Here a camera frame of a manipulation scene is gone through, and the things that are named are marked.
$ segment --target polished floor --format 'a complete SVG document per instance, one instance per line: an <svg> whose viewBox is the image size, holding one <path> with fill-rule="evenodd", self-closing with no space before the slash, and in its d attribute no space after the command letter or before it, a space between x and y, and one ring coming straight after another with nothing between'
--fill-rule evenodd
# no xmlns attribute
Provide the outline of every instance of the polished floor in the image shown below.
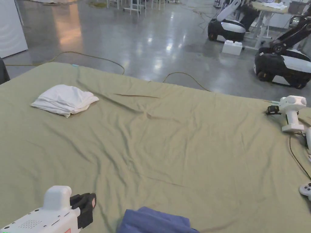
<svg viewBox="0 0 311 233"><path fill-rule="evenodd" d="M6 64L47 62L62 51L77 51L120 63L125 75L162 82L172 72L192 75L207 89L225 94L278 100L299 95L311 106L311 83L304 89L259 81L253 72L255 52L240 56L221 53L222 43L207 40L208 21L217 10L211 0L181 0L180 4L161 4L161 11L136 12L90 7L87 0L71 5L46 6L19 0L28 51L10 56ZM108 61L76 54L62 54L55 61L87 66L112 73L122 69ZM14 78L33 66L9 66ZM173 74L167 83L201 87L184 74Z"/></svg>

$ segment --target speaker grille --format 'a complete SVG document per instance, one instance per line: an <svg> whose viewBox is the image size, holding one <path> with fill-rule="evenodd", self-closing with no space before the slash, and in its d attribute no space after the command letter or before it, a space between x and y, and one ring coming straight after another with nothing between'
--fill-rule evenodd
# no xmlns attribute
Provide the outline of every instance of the speaker grille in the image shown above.
<svg viewBox="0 0 311 233"><path fill-rule="evenodd" d="M18 228L27 228L27 229L32 229L42 221L36 221L36 220L28 220L24 222L22 225L20 225Z"/></svg>

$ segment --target white towel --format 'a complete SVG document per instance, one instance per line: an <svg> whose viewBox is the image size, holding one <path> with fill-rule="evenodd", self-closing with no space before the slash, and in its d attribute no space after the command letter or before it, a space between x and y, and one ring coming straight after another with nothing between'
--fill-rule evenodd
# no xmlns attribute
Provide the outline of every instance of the white towel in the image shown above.
<svg viewBox="0 0 311 233"><path fill-rule="evenodd" d="M272 7L272 8L275 8L275 9L280 9L280 10L283 10L285 9L287 6L284 6L284 4L282 2L280 3L263 3L264 6L266 7Z"/></svg>
<svg viewBox="0 0 311 233"><path fill-rule="evenodd" d="M61 84L42 93L31 106L69 117L70 114L87 110L96 101L99 99L91 92Z"/></svg>

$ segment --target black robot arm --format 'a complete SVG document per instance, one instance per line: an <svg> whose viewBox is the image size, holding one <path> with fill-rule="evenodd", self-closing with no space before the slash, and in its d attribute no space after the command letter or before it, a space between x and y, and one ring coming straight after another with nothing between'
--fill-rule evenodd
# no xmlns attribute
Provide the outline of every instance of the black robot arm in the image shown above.
<svg viewBox="0 0 311 233"><path fill-rule="evenodd" d="M272 52L284 54L288 48L311 34L311 7L303 15L292 17L291 21L293 20L297 25L270 43Z"/></svg>

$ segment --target bed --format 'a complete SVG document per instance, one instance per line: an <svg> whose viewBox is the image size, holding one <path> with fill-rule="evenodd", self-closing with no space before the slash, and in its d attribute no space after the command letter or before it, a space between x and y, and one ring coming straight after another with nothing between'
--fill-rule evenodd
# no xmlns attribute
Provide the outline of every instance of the bed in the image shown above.
<svg viewBox="0 0 311 233"><path fill-rule="evenodd" d="M99 97L65 118L30 104L57 84ZM308 232L308 178L269 102L48 63L0 85L0 227L41 207L46 190L95 192L83 233L115 232L126 209L190 219L200 232ZM311 110L299 117L311 123ZM311 164L298 137L293 152Z"/></svg>

